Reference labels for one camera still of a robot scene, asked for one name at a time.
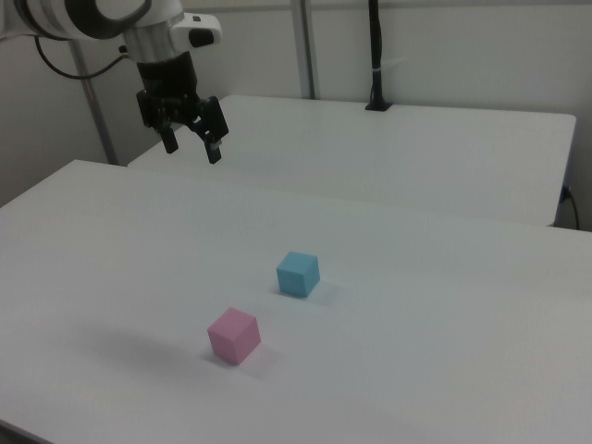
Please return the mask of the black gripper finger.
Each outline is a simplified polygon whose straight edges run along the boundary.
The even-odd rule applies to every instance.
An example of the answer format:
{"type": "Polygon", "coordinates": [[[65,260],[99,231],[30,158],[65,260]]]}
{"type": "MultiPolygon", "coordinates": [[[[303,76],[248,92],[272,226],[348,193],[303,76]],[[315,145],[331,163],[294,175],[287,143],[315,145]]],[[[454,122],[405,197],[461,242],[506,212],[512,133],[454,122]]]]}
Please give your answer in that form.
{"type": "Polygon", "coordinates": [[[203,141],[208,161],[211,165],[221,160],[220,145],[222,139],[228,135],[228,124],[218,99],[214,96],[201,99],[196,108],[189,129],[203,141]]]}
{"type": "Polygon", "coordinates": [[[143,126],[154,130],[160,136],[168,154],[175,153],[179,145],[172,129],[171,115],[165,101],[153,97],[146,90],[139,91],[136,94],[136,99],[143,126]]]}

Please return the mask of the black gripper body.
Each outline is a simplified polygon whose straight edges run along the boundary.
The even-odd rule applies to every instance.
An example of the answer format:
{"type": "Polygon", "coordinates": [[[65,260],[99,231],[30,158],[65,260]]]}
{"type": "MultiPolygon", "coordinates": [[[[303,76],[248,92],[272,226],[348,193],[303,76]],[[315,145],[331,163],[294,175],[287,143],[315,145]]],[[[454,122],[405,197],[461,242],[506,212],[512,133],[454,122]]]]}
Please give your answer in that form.
{"type": "Polygon", "coordinates": [[[138,63],[143,89],[136,94],[144,124],[187,124],[198,117],[200,98],[189,52],[155,63],[138,63]]]}

